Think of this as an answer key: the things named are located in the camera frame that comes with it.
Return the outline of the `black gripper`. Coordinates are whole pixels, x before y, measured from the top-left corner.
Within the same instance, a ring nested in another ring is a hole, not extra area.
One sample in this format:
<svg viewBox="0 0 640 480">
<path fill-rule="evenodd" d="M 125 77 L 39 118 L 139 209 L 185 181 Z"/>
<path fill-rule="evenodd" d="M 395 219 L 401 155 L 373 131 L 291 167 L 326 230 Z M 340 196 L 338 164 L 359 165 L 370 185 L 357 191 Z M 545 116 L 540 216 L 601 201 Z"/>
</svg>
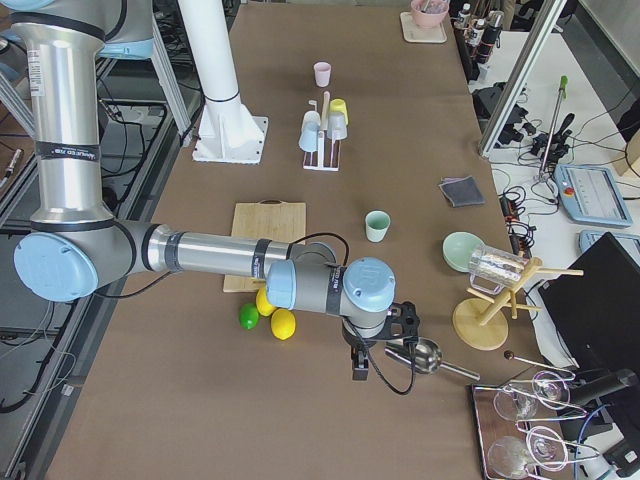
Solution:
<svg viewBox="0 0 640 480">
<path fill-rule="evenodd" d="M 412 341 L 418 337 L 418 315 L 412 302 L 394 302 L 379 332 L 381 341 Z"/>
</svg>

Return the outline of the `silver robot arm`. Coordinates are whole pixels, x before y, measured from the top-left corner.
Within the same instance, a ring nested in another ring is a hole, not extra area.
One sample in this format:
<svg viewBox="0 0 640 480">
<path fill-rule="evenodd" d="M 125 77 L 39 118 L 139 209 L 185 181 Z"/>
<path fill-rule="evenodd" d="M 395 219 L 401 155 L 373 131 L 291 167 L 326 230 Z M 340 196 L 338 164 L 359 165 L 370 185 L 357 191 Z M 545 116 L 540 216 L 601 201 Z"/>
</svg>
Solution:
<svg viewBox="0 0 640 480">
<path fill-rule="evenodd" d="M 13 31 L 25 43 L 35 122 L 40 206 L 14 265 L 35 294 L 75 300 L 143 271 L 201 271 L 267 283 L 288 310 L 339 317 L 344 338 L 364 349 L 417 335 L 413 304 L 395 301 L 389 266 L 364 258 L 348 266 L 320 243 L 300 245 L 176 231 L 120 220 L 102 196 L 95 61 L 147 58 L 153 51 L 148 1 L 11 1 Z"/>
</svg>

